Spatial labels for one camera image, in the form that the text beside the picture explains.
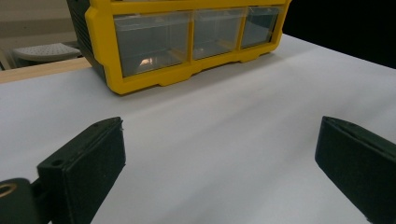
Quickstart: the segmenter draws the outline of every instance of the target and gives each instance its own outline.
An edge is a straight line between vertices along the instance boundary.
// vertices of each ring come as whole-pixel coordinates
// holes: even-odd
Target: yellow plastic frame
[[[93,55],[96,61],[104,67],[107,86],[118,94],[137,91],[154,85],[170,85],[187,80],[193,74],[199,73],[204,69],[230,62],[248,62],[276,49],[282,35],[283,22],[290,4],[290,0],[159,0],[148,2],[91,0],[90,2],[91,6],[85,14],[85,19],[91,37]],[[242,34],[246,20],[246,17],[242,17],[235,50],[194,60],[192,58],[194,20],[191,19],[188,35],[188,60],[185,63],[129,77],[122,76],[114,24],[115,15],[165,13],[230,7],[245,7],[245,10],[248,10],[250,6],[282,8],[277,16],[271,42],[242,49]]]

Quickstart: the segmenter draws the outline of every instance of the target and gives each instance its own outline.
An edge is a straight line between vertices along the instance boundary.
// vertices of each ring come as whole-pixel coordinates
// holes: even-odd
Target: white table surface
[[[0,85],[0,179],[92,123],[124,120],[127,163],[92,223],[361,224],[314,160],[321,117],[396,142],[396,70],[283,35],[277,50],[118,96],[91,68]]]

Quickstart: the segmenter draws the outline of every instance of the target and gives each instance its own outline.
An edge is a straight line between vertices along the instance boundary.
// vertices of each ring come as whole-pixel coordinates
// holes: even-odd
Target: yellow storage organizer
[[[274,50],[290,0],[67,0],[83,55],[118,94]]]

